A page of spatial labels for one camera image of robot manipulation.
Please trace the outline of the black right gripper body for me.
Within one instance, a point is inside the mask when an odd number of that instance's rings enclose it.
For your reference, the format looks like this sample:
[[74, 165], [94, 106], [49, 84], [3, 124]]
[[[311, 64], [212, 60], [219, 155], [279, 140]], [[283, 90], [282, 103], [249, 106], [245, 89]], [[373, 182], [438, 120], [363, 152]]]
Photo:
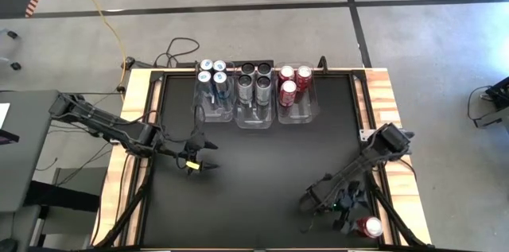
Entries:
[[366, 191], [360, 182], [350, 182], [346, 188], [339, 189], [332, 200], [331, 209], [334, 212], [346, 213], [367, 206]]

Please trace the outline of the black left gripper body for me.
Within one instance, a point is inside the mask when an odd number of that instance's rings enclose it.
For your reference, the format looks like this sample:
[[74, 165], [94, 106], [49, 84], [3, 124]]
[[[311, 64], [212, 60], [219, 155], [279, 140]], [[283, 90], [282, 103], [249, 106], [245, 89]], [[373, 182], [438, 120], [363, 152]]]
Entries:
[[191, 175], [194, 171], [201, 170], [202, 161], [197, 159], [197, 154], [204, 148], [204, 145], [205, 137], [203, 133], [194, 135], [185, 143], [181, 156], [185, 159], [185, 167], [188, 175]]

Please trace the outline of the clear plastic bin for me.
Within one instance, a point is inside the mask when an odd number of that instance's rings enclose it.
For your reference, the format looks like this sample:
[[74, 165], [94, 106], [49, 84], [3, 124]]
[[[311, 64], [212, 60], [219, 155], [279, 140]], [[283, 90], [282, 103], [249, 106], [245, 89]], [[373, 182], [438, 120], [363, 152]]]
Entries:
[[279, 104], [279, 91], [280, 86], [278, 84], [278, 72], [280, 67], [284, 65], [289, 65], [295, 70], [295, 75], [297, 69], [302, 66], [309, 66], [313, 70], [313, 66], [309, 63], [279, 63], [275, 65], [276, 70], [276, 104], [277, 104], [277, 113], [278, 113], [278, 121], [281, 124], [304, 124], [311, 122], [319, 113], [319, 106], [317, 102], [317, 93], [316, 86], [314, 80], [314, 73], [312, 77], [311, 84], [304, 92], [299, 92], [297, 90], [297, 94], [294, 100], [294, 103], [291, 107], [283, 107]]
[[271, 75], [272, 89], [270, 102], [267, 106], [260, 106], [256, 102], [256, 81], [257, 66], [255, 66], [255, 77], [253, 78], [253, 99], [249, 104], [241, 103], [238, 99], [237, 82], [242, 75], [241, 67], [235, 68], [235, 102], [234, 102], [234, 120], [237, 126], [242, 129], [268, 129], [275, 118], [275, 77], [274, 67]]
[[200, 65], [197, 65], [197, 75], [195, 80], [194, 87], [194, 104], [199, 105], [204, 112], [204, 121], [205, 122], [230, 122], [233, 118], [233, 105], [235, 101], [235, 89], [234, 89], [234, 78], [233, 73], [235, 70], [234, 64], [226, 63], [227, 69], [226, 74], [230, 81], [230, 89], [231, 93], [228, 99], [221, 100], [216, 97], [213, 76], [214, 71], [212, 70], [210, 73], [212, 74], [212, 88], [214, 92], [214, 100], [210, 101], [208, 98], [204, 98], [199, 91], [199, 83], [197, 80], [198, 74], [200, 71]]

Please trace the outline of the black table mat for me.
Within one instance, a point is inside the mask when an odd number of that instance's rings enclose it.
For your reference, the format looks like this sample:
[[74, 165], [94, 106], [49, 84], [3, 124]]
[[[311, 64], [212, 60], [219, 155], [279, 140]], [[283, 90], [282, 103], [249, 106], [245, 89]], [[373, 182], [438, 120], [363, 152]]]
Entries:
[[318, 115], [307, 124], [245, 130], [207, 123], [216, 145], [199, 157], [213, 170], [187, 174], [179, 161], [155, 157], [141, 244], [158, 248], [374, 248], [377, 241], [334, 231], [334, 215], [299, 211], [316, 180], [359, 152], [348, 76], [315, 81]]

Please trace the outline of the grey equipment box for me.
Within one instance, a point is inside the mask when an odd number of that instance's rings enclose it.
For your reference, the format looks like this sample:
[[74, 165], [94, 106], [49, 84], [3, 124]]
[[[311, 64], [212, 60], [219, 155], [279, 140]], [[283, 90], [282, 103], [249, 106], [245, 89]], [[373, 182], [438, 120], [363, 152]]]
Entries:
[[477, 128], [484, 128], [496, 123], [502, 123], [506, 130], [509, 132], [509, 107], [486, 114], [474, 121], [474, 124]]

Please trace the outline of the grey desk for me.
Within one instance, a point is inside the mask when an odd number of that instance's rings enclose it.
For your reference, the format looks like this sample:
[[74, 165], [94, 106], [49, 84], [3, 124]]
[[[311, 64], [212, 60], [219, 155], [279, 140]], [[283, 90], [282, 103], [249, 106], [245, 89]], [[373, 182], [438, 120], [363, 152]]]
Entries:
[[2, 130], [19, 137], [19, 142], [0, 145], [0, 213], [23, 206], [51, 123], [50, 107], [58, 92], [0, 92], [0, 103], [10, 108]]

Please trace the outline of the black equipment case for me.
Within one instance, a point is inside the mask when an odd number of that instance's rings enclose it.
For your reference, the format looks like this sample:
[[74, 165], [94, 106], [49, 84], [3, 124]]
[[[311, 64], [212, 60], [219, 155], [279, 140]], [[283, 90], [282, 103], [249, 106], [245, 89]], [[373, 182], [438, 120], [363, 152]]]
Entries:
[[490, 86], [485, 93], [498, 110], [509, 107], [509, 76]]

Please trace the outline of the dark flat device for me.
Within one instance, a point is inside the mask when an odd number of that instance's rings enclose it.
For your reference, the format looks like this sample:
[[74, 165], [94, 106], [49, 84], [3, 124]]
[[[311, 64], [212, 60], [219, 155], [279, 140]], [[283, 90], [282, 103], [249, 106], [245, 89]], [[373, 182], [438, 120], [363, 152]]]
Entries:
[[8, 145], [19, 142], [19, 137], [6, 130], [0, 129], [0, 145]]

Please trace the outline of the white paper sheet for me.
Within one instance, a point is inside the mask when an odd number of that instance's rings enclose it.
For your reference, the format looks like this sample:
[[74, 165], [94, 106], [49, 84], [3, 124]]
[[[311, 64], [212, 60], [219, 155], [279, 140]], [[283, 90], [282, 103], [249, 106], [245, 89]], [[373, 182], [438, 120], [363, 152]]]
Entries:
[[9, 103], [0, 103], [0, 129], [2, 128], [10, 108]]

